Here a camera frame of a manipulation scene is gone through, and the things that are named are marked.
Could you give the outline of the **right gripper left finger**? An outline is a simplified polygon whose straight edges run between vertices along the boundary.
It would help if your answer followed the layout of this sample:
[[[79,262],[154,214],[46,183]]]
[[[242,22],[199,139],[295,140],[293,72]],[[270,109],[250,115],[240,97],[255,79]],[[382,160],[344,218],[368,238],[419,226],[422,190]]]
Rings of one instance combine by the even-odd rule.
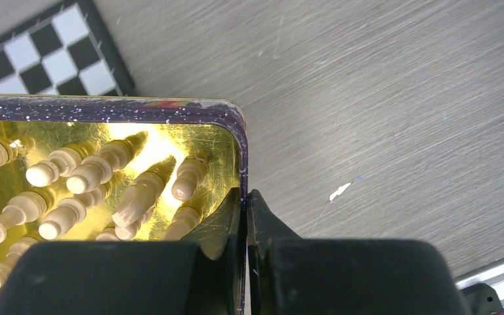
[[[52,241],[29,249],[0,314],[240,314],[240,191],[178,241]]]

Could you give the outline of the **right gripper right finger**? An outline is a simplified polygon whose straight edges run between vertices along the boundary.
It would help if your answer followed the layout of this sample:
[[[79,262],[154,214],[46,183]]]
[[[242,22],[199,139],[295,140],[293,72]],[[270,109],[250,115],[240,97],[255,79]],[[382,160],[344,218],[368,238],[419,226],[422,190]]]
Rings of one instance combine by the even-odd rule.
[[[253,314],[468,314],[440,252],[403,239],[302,238],[246,201]]]

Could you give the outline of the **gold tin box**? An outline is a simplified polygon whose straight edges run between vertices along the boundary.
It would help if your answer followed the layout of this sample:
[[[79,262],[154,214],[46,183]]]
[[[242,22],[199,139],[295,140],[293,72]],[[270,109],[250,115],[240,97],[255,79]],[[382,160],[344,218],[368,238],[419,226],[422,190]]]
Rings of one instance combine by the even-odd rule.
[[[227,100],[0,94],[0,290],[49,242],[178,241],[238,188],[247,139]]]

